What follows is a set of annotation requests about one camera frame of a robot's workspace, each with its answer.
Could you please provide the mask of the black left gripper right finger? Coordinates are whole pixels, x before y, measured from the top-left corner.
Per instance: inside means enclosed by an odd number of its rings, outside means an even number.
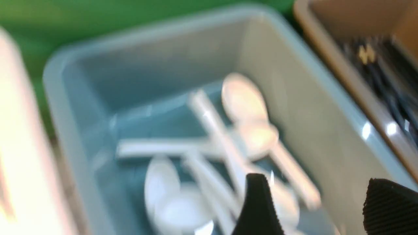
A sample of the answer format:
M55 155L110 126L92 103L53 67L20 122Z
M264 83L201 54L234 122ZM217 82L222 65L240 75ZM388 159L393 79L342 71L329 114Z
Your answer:
M368 235L416 235L418 193L391 180L371 178L362 214Z

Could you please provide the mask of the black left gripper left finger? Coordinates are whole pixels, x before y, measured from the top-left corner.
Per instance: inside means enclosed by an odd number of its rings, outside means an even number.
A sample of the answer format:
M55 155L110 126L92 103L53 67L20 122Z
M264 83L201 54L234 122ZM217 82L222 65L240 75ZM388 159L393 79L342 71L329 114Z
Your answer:
M249 173L245 180L245 200L232 234L284 235L266 177Z

